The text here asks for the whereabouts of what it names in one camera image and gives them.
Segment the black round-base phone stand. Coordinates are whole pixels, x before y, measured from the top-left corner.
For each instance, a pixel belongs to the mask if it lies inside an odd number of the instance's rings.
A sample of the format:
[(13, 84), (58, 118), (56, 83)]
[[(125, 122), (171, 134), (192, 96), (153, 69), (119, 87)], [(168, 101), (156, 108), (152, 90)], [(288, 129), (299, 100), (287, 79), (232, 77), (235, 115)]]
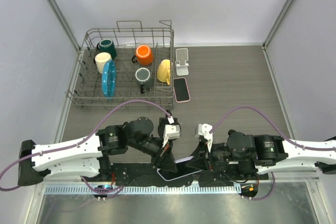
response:
[(174, 123), (170, 124), (167, 117), (159, 118), (159, 125), (157, 127), (157, 132), (158, 132), (159, 138), (161, 138), (162, 140), (164, 139), (164, 130), (165, 130), (166, 125), (177, 126), (177, 132), (176, 133), (169, 133), (168, 134), (168, 139), (169, 140), (173, 141), (173, 140), (181, 137), (181, 126), (178, 122), (178, 118), (173, 118), (173, 119), (174, 119)]

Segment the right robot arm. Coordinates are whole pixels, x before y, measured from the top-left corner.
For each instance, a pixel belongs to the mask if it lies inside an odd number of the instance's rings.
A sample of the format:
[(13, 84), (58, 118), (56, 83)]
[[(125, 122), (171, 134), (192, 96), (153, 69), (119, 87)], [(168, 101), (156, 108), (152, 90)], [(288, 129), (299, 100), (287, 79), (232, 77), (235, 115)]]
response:
[(335, 174), (335, 140), (286, 140), (276, 135), (247, 135), (230, 130), (224, 143), (208, 146), (208, 141), (201, 137), (191, 156), (187, 167), (242, 179), (316, 168), (323, 174)]

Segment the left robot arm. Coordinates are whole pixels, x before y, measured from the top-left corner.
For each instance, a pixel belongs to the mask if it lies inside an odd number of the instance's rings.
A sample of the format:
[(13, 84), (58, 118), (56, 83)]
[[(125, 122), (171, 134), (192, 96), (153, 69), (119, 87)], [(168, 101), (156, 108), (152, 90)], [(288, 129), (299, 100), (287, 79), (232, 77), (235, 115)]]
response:
[(177, 118), (160, 118), (157, 137), (153, 136), (153, 129), (150, 119), (140, 117), (64, 143), (37, 145), (32, 140), (23, 141), (17, 184), (36, 185), (45, 177), (59, 175), (96, 177), (105, 182), (112, 174), (109, 157), (122, 155), (129, 147), (150, 156), (153, 167), (176, 173), (172, 142), (181, 136)]

